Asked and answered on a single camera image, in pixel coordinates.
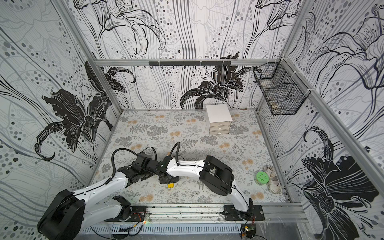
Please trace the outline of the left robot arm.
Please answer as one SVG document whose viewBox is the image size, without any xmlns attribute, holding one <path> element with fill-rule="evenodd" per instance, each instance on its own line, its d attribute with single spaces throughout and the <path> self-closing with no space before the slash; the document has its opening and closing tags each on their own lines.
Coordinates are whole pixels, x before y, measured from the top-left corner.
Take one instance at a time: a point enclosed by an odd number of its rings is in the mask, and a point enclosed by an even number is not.
<svg viewBox="0 0 384 240">
<path fill-rule="evenodd" d="M 139 153 L 130 166 L 116 169 L 106 180 L 74 192 L 59 192 L 39 220 L 38 232 L 49 240 L 72 240 L 83 229 L 99 222 L 118 216 L 128 218 L 131 204 L 124 197 L 107 198 L 153 176 L 159 164 L 150 156 Z"/>
</svg>

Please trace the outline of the black wall bar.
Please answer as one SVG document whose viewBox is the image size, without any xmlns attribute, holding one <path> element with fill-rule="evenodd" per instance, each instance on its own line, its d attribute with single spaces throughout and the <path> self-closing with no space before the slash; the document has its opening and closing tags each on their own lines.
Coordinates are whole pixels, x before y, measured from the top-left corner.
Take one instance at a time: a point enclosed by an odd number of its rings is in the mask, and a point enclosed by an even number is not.
<svg viewBox="0 0 384 240">
<path fill-rule="evenodd" d="M 149 66 L 231 66 L 231 61 L 149 61 Z"/>
</svg>

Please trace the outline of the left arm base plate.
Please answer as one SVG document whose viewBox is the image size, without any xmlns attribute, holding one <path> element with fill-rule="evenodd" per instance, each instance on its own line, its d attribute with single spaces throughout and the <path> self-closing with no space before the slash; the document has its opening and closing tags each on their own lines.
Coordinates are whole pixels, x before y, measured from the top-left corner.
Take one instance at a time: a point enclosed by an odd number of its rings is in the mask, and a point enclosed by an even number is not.
<svg viewBox="0 0 384 240">
<path fill-rule="evenodd" d="M 114 218 L 114 221 L 140 223 L 144 221 L 146 214 L 146 206 L 131 206 L 129 209 L 126 208 L 123 210 L 116 218 Z"/>
</svg>

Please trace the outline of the small electronics board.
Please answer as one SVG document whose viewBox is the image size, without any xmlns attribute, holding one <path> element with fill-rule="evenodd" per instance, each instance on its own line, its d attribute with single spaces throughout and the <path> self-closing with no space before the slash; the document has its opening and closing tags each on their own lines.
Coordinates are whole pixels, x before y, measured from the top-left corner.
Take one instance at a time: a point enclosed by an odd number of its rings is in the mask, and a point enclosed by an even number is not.
<svg viewBox="0 0 384 240">
<path fill-rule="evenodd" d="M 241 237 L 242 238 L 248 238 L 248 239 L 252 239 L 256 236 L 256 227 L 255 225 L 241 225 L 242 227 L 242 233 L 241 233 Z"/>
</svg>

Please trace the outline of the white drawer cabinet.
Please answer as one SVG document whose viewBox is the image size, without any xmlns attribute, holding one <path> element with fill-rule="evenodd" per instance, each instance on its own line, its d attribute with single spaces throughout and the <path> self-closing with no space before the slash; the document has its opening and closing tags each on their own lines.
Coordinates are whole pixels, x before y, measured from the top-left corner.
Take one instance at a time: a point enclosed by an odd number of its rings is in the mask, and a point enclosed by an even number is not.
<svg viewBox="0 0 384 240">
<path fill-rule="evenodd" d="M 209 135 L 229 134 L 233 119 L 226 104 L 206 105 Z"/>
</svg>

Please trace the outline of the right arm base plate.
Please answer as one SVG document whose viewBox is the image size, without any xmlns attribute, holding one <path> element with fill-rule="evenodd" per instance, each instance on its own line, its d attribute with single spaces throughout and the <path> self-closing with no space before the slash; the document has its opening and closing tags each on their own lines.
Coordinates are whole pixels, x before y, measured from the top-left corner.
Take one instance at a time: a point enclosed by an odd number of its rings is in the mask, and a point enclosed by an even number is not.
<svg viewBox="0 0 384 240">
<path fill-rule="evenodd" d="M 265 215 L 261 205 L 252 205 L 249 210 L 242 212 L 235 209 L 233 205 L 224 205 L 221 214 L 226 221 L 264 221 Z"/>
</svg>

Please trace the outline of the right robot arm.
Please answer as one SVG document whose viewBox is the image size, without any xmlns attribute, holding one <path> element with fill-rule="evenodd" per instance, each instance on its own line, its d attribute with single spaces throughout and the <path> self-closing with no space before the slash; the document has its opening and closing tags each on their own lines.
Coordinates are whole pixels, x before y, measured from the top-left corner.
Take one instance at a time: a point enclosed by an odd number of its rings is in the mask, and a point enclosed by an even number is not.
<svg viewBox="0 0 384 240">
<path fill-rule="evenodd" d="M 237 211 L 249 212 L 251 200 L 245 198 L 235 180 L 233 170 L 213 156 L 206 156 L 204 160 L 199 161 L 180 161 L 176 160 L 176 157 L 165 157 L 149 171 L 159 176 L 159 181 L 163 184 L 169 184 L 179 177 L 200 180 L 213 193 L 227 196 Z"/>
</svg>

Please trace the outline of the crumpled white cloth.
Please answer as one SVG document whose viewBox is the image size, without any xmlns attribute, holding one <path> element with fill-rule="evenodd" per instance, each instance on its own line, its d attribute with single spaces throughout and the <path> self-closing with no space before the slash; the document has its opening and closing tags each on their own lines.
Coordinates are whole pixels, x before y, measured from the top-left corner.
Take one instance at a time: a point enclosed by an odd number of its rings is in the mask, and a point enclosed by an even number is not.
<svg viewBox="0 0 384 240">
<path fill-rule="evenodd" d="M 278 180 L 276 170 L 273 166 L 264 166 L 263 171 L 268 175 L 269 181 L 267 183 L 268 190 L 272 194 L 281 194 L 282 188 Z"/>
</svg>

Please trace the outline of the green round lid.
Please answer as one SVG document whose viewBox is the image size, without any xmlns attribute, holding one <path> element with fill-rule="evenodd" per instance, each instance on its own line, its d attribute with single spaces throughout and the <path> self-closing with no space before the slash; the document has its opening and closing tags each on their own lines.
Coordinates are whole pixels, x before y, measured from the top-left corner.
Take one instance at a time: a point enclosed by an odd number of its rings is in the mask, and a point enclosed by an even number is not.
<svg viewBox="0 0 384 240">
<path fill-rule="evenodd" d="M 256 173 L 256 176 L 255 176 L 255 182 L 256 184 L 258 185 L 265 185 L 269 182 L 270 178 L 268 176 L 268 174 L 264 171 L 259 171 Z"/>
</svg>

